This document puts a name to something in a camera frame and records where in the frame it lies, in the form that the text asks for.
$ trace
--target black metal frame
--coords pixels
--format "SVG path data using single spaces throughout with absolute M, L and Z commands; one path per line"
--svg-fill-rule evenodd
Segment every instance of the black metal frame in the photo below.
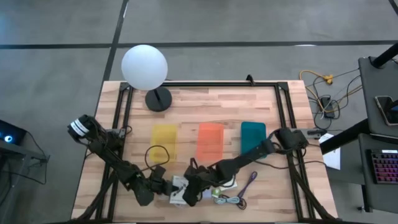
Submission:
M 280 94 L 280 91 L 282 90 L 284 92 L 284 95 L 286 98 L 287 111 L 289 112 L 289 118 L 290 118 L 290 125 L 292 128 L 296 128 L 295 117 L 294 117 L 294 112 L 293 112 L 293 105 L 292 105 L 292 101 L 290 98 L 289 86 L 288 86 L 287 82 L 256 82 L 255 83 L 252 79 L 251 80 L 249 79 L 249 81 L 241 81 L 241 82 L 227 82 L 227 81 L 225 81 L 225 82 L 165 82 L 162 84 L 162 86 L 165 86 L 165 87 L 171 87 L 171 86 L 179 86 L 179 87 L 181 87 L 181 86 L 189 86 L 189 87 L 198 87 L 198 86 L 273 87 L 275 90 L 281 127 L 282 128 L 287 127 L 286 120 L 285 120 L 285 114 L 284 114 L 284 108 L 282 106 L 282 97 Z M 116 103 L 116 109 L 115 109 L 112 128 L 118 128 L 118 121 L 119 121 L 119 115 L 120 115 L 120 111 L 121 111 L 122 98 L 123 98 L 124 92 L 126 92 L 126 90 L 128 90 L 128 95 L 127 95 L 126 109 L 124 112 L 122 128 L 127 127 L 128 119 L 129 119 L 129 112 L 130 112 L 130 108 L 131 108 L 133 88 L 131 86 L 129 86 L 126 82 L 122 82 L 120 84 L 120 88 L 119 88 L 118 100 Z M 118 156 L 119 157 L 123 156 L 123 149 L 118 152 Z M 298 163 L 300 164 L 298 166 L 300 175 L 301 175 L 303 181 L 308 186 L 307 172 L 306 172 L 305 166 L 303 164 L 303 155 L 302 155 L 301 151 L 297 151 L 297 159 L 298 159 Z M 294 204 L 295 204 L 295 208 L 296 208 L 297 219 L 300 221 L 304 217 L 303 217 L 303 210 L 302 210 L 302 205 L 301 205 L 301 200 L 300 200 L 299 188 L 297 187 L 297 183 L 292 178 L 292 175 L 291 175 L 291 172 L 294 169 L 296 169 L 296 167 L 294 166 L 294 159 L 293 159 L 292 154 L 287 155 L 287 162 L 289 165 L 290 180 L 292 183 L 292 193 L 293 193 Z M 109 178 L 109 168 L 110 168 L 109 166 L 106 166 L 104 169 L 101 188 L 103 188 L 103 186 L 105 186 L 107 184 L 107 179 Z M 97 221 L 97 222 L 106 223 L 106 222 L 111 222 L 113 220 L 114 208 L 116 205 L 116 197 L 117 197 L 117 190 L 118 190 L 118 181 L 115 181 L 111 185 L 111 187 L 112 187 L 112 190 L 111 190 L 111 196 L 110 196 L 107 217 L 103 218 L 103 205 L 104 205 L 103 200 L 105 197 L 105 194 L 103 194 L 102 195 L 103 199 L 97 205 L 95 219 L 94 220 L 85 220 L 86 222 Z M 309 218 L 315 219 L 315 213 L 314 213 L 313 206 L 310 203 L 307 196 L 305 198 L 306 198 L 306 202 L 307 202 Z

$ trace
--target black stand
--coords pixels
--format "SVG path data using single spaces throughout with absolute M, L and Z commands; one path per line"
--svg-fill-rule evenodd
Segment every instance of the black stand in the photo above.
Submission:
M 164 87 L 158 87 L 148 91 L 145 96 L 148 109 L 155 112 L 165 111 L 172 104 L 172 94 Z

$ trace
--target smartphone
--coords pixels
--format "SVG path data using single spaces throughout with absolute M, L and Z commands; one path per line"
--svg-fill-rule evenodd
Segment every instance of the smartphone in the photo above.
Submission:
M 391 108 L 392 98 L 390 96 L 376 96 L 377 107 L 388 126 L 398 125 L 398 110 Z

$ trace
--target wooden table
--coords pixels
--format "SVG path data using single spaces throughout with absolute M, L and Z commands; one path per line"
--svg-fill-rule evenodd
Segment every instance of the wooden table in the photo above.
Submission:
M 302 81 L 288 81 L 294 115 L 298 128 L 313 128 L 314 123 Z M 101 92 L 96 119 L 110 128 L 113 121 L 120 82 L 105 82 Z M 195 157 L 198 127 L 202 122 L 224 124 L 223 158 L 239 155 L 240 126 L 242 121 L 263 122 L 267 133 L 280 128 L 275 91 L 269 87 L 170 87 L 173 102 L 169 109 L 156 113 L 145 105 L 146 91 L 134 90 L 129 125 L 132 133 L 126 137 L 123 159 L 145 168 L 144 153 L 150 146 L 152 128 L 155 124 L 176 124 L 177 160 L 164 167 L 165 178 L 183 175 L 189 158 Z M 285 97 L 285 117 L 288 119 Z M 305 161 L 323 161 L 318 147 L 307 148 Z M 268 155 L 263 162 L 286 167 L 287 159 L 278 154 Z M 318 163 L 305 165 L 310 188 L 326 210 L 337 217 L 325 166 Z M 94 199 L 100 189 L 104 162 L 92 155 L 85 161 L 80 184 L 73 208 L 72 218 L 78 217 Z M 178 208 L 155 196 L 147 207 L 140 207 L 134 193 L 128 192 L 119 184 L 116 201 L 115 222 L 294 222 L 297 220 L 289 171 L 277 170 L 260 164 L 249 164 L 236 176 L 238 187 L 227 190 L 226 195 L 235 196 L 246 184 L 252 171 L 258 171 L 257 179 L 248 187 L 244 198 L 248 206 L 245 210 L 235 205 L 215 205 L 211 200 L 202 200 L 195 207 L 188 205 Z M 303 193 L 300 198 L 305 217 L 308 217 Z

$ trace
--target purple cable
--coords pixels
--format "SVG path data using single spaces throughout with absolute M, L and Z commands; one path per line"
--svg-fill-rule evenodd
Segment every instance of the purple cable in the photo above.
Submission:
M 238 193 L 238 197 L 239 197 L 239 198 L 243 198 L 243 194 L 245 193 L 247 187 L 249 186 L 249 184 L 250 184 L 251 182 L 254 181 L 254 179 L 256 179 L 256 177 L 257 177 L 257 172 L 256 172 L 256 171 L 254 171 L 253 173 L 251 173 L 250 178 L 249 178 L 249 180 L 248 180 L 246 186 L 244 186 L 244 188 Z

